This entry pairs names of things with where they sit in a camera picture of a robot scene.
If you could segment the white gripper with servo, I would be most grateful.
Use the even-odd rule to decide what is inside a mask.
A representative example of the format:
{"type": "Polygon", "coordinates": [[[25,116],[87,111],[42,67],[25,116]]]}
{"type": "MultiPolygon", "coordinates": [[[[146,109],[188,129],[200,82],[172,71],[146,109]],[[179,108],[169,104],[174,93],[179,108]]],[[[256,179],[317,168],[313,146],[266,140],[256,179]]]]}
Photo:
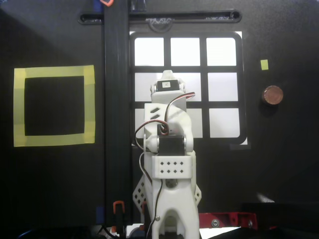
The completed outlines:
{"type": "Polygon", "coordinates": [[[168,104],[185,93],[185,82],[175,78],[172,70],[164,70],[161,79],[151,85],[151,102],[168,104]]]}

